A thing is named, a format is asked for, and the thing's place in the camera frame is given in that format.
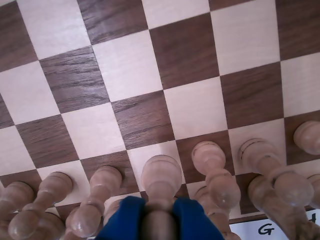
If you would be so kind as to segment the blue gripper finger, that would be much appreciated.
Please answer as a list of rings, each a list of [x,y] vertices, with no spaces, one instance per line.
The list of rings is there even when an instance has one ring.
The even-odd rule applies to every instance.
[[[188,198],[177,198],[172,213],[177,220],[180,240],[223,240],[218,228],[206,216],[203,207]]]
[[[95,237],[96,240],[140,240],[141,220],[146,201],[127,196],[119,203],[118,210]]]

